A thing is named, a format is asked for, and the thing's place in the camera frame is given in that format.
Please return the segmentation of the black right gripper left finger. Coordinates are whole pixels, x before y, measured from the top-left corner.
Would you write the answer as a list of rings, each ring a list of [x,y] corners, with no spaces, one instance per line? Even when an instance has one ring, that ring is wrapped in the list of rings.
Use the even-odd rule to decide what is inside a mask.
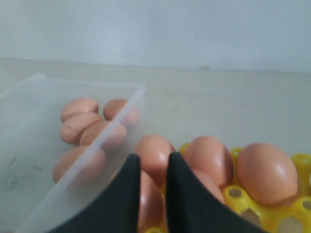
[[[130,154],[118,174],[92,203],[51,233],[136,233],[140,158]]]

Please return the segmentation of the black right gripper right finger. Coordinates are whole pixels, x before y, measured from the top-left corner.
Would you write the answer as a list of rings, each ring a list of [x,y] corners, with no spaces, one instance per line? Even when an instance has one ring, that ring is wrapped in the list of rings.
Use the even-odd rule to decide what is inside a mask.
[[[169,156],[166,217],[171,233],[261,233],[216,199],[178,152]]]

